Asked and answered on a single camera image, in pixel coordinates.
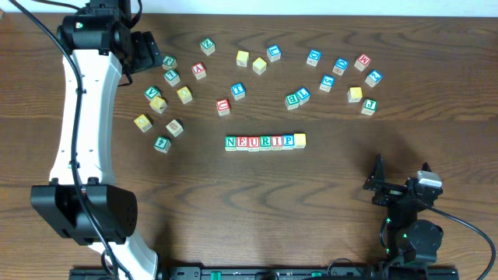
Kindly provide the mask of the yellow letter S block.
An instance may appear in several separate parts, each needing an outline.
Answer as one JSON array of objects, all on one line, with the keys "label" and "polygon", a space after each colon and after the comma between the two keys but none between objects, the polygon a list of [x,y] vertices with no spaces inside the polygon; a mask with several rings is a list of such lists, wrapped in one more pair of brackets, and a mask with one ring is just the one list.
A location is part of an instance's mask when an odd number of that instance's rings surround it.
[{"label": "yellow letter S block", "polygon": [[304,133],[296,133],[293,135],[294,137],[294,148],[295,149],[303,149],[307,145],[307,135]]}]

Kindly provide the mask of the blue letter P block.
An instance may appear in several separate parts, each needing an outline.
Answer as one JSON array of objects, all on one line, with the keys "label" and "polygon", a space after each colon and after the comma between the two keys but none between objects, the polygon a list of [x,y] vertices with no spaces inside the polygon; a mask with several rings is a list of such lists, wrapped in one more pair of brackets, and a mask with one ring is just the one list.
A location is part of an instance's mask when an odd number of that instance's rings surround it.
[{"label": "blue letter P block", "polygon": [[284,150],[290,150],[295,148],[295,138],[294,135],[283,135],[282,137],[282,148]]}]

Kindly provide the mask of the red letter I block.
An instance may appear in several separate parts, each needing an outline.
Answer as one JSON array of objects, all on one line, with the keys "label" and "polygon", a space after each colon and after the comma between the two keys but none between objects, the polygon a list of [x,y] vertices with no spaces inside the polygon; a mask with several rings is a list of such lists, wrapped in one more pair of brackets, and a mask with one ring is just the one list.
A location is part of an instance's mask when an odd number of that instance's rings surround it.
[{"label": "red letter I block", "polygon": [[283,149],[283,136],[282,135],[273,135],[271,137],[271,150],[282,150]]}]

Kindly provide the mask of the green letter R block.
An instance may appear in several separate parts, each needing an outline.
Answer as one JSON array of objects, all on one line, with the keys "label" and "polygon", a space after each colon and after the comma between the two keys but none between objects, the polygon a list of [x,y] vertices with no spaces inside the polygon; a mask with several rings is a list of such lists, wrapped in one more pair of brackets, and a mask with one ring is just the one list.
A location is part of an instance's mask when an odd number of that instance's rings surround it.
[{"label": "green letter R block", "polygon": [[260,137],[260,150],[270,151],[272,149],[272,137],[269,135],[262,135]]}]

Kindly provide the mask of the green letter N block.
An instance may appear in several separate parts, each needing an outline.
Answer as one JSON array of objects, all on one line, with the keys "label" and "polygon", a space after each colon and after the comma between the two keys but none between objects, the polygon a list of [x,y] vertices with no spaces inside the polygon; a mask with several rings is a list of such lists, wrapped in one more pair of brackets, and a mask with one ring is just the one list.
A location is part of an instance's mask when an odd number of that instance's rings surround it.
[{"label": "green letter N block", "polygon": [[232,135],[226,136],[224,139],[224,147],[226,151],[236,151],[237,137]]}]

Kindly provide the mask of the red letter E block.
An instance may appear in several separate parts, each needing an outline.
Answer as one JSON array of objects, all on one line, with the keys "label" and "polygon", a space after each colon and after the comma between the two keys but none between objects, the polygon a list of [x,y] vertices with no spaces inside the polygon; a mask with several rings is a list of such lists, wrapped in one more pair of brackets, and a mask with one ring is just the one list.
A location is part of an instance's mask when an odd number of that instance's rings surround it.
[{"label": "red letter E block", "polygon": [[237,136],[236,137],[236,150],[237,151],[247,151],[248,150],[248,137],[247,136]]}]

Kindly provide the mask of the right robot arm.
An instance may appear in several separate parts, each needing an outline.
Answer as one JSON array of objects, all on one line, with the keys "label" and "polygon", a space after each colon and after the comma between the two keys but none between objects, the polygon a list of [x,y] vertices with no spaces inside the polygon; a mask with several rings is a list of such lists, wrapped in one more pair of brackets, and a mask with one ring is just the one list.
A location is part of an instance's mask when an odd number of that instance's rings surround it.
[{"label": "right robot arm", "polygon": [[386,181],[384,161],[376,155],[371,175],[363,185],[373,191],[371,202],[387,209],[380,239],[388,259],[368,267],[368,279],[428,279],[429,265],[436,262],[444,231],[436,224],[419,219],[443,193],[440,176],[424,163],[415,177],[403,185]]}]

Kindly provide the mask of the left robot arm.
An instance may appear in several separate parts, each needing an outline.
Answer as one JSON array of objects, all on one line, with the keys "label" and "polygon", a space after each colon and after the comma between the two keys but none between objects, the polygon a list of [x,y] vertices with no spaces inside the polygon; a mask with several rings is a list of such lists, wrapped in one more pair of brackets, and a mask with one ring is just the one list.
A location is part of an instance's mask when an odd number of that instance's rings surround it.
[{"label": "left robot arm", "polygon": [[47,184],[31,190],[31,205],[62,238],[95,250],[99,271],[72,278],[158,279],[160,262],[136,224],[136,196],[115,186],[111,138],[122,77],[160,65],[149,32],[135,25],[128,0],[91,0],[66,16],[51,38],[61,49],[65,105],[56,159]]}]

